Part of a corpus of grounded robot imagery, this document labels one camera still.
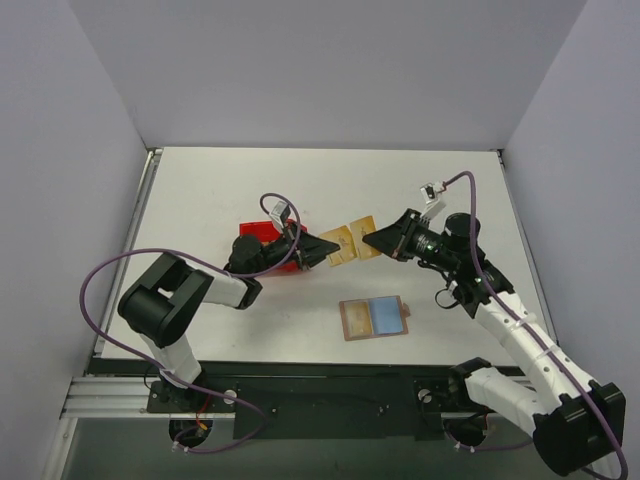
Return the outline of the red plastic bin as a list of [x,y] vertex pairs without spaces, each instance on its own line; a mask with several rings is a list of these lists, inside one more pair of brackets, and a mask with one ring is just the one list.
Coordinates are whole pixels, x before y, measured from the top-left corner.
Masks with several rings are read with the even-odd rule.
[[[272,225],[270,221],[243,222],[239,224],[240,235],[253,235],[263,245],[275,241],[280,236],[279,231]],[[278,273],[294,273],[298,272],[299,267],[294,260],[282,265],[277,269]]]

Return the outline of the tan leather card holder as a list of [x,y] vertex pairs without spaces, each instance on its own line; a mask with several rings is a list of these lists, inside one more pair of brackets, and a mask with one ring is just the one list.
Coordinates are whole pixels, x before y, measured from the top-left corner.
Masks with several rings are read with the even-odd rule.
[[[349,339],[344,321],[344,304],[350,301],[366,301],[369,305],[373,334],[368,337]],[[368,340],[380,337],[406,335],[407,319],[411,316],[409,306],[400,296],[383,296],[367,299],[341,301],[339,311],[345,341]]]

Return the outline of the gold card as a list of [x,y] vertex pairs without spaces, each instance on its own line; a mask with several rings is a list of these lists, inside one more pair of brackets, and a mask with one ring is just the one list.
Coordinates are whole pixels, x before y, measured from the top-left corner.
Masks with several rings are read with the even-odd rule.
[[344,321],[349,339],[373,334],[369,305],[366,301],[350,301],[344,304]]

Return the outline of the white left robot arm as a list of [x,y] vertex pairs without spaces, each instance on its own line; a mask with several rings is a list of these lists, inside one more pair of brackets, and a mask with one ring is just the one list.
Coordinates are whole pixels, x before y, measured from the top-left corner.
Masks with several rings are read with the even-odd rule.
[[192,268],[174,253],[163,253],[124,293],[118,314],[161,364],[161,377],[172,385],[172,402],[192,412],[206,397],[203,369],[186,337],[200,305],[245,310],[262,291],[257,274],[274,270],[280,262],[309,270],[339,250],[339,244],[291,223],[266,244],[251,234],[237,237],[228,263],[215,275]]

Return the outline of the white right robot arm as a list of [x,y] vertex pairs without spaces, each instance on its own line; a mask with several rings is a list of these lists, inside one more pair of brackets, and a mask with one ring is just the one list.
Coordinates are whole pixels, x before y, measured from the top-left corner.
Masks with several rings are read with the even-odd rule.
[[621,451],[626,398],[577,366],[540,327],[512,283],[477,245],[481,224],[468,213],[447,217],[442,232],[416,210],[364,235],[366,245],[399,262],[439,272],[455,302],[489,332],[528,378],[524,387],[482,358],[457,365],[447,383],[449,402],[483,405],[519,427],[557,475],[588,471]]

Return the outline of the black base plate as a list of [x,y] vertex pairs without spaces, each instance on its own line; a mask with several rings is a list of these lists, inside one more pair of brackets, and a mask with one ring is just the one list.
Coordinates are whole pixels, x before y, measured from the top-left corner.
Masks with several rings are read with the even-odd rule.
[[208,363],[197,390],[157,380],[147,408],[170,414],[169,434],[198,445],[220,416],[234,440],[350,440],[449,434],[477,446],[489,433],[489,409],[456,396],[442,366]]

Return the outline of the aluminium frame rail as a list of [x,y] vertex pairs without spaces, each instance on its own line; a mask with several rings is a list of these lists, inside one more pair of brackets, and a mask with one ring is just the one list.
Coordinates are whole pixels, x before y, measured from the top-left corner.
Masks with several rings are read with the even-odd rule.
[[188,419],[195,413],[178,411],[168,404],[152,406],[158,395],[149,388],[156,380],[150,377],[74,377],[62,407],[61,419]]

